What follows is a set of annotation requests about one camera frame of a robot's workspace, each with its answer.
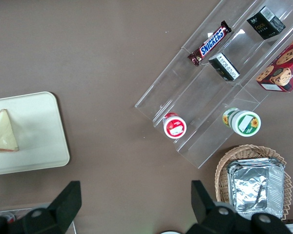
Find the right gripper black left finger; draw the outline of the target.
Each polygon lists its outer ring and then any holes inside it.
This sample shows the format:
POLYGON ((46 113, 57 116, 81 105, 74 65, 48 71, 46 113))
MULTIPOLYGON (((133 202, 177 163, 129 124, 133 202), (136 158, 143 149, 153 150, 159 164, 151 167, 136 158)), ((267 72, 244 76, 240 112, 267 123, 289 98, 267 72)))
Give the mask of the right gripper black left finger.
POLYGON ((81 184, 71 181, 46 208, 36 208, 9 224, 10 234, 64 234, 82 205, 81 184))

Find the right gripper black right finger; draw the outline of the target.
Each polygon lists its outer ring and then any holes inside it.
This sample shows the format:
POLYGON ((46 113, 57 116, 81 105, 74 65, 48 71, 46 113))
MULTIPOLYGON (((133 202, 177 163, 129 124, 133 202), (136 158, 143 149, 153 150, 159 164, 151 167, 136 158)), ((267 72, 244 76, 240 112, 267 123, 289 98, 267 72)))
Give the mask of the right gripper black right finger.
POLYGON ((215 205, 203 183, 191 182, 191 205, 197 223, 188 234, 251 234, 251 222, 223 205, 215 205))

